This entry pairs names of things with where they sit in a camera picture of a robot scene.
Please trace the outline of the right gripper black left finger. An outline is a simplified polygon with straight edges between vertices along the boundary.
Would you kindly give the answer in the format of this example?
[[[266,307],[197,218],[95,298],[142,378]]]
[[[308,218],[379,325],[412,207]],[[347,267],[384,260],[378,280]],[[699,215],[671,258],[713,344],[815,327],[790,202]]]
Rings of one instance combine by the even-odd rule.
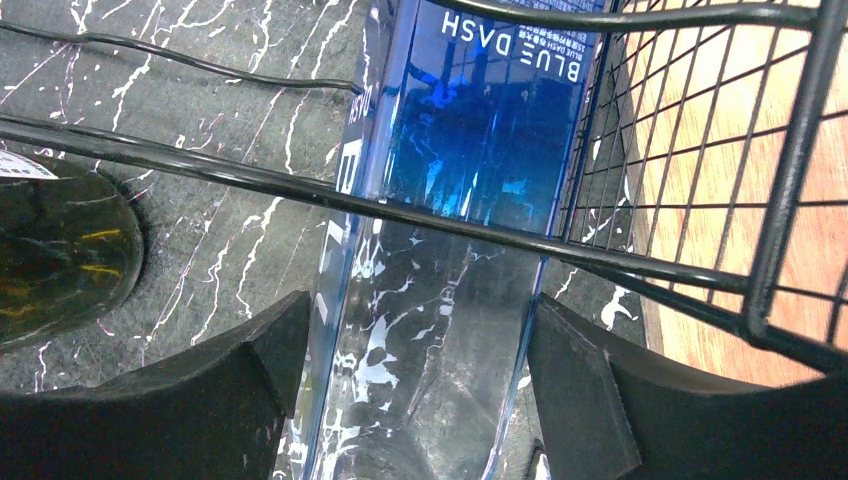
[[[1,396],[5,479],[267,479],[295,409],[311,297],[95,387]]]

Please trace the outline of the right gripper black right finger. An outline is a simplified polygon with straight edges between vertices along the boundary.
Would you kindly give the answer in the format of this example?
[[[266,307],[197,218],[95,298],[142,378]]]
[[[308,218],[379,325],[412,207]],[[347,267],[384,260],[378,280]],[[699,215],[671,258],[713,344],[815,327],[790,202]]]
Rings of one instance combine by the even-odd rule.
[[[548,295],[529,370],[556,479],[843,479],[847,378],[772,388],[629,342]]]

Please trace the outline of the dark bottle silver cap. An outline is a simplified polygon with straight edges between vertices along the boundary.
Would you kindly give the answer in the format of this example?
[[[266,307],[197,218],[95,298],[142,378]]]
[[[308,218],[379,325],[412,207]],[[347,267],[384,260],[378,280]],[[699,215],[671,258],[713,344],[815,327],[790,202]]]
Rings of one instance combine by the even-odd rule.
[[[138,216],[110,179],[66,160],[2,151],[2,353],[120,306],[144,257]]]

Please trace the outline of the blue label clear bottle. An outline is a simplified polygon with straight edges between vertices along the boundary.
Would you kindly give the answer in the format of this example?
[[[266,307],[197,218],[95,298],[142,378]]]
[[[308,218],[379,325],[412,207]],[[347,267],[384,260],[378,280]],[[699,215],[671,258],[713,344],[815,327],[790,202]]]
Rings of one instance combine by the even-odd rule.
[[[327,217],[295,479],[489,479],[598,36],[372,1]]]

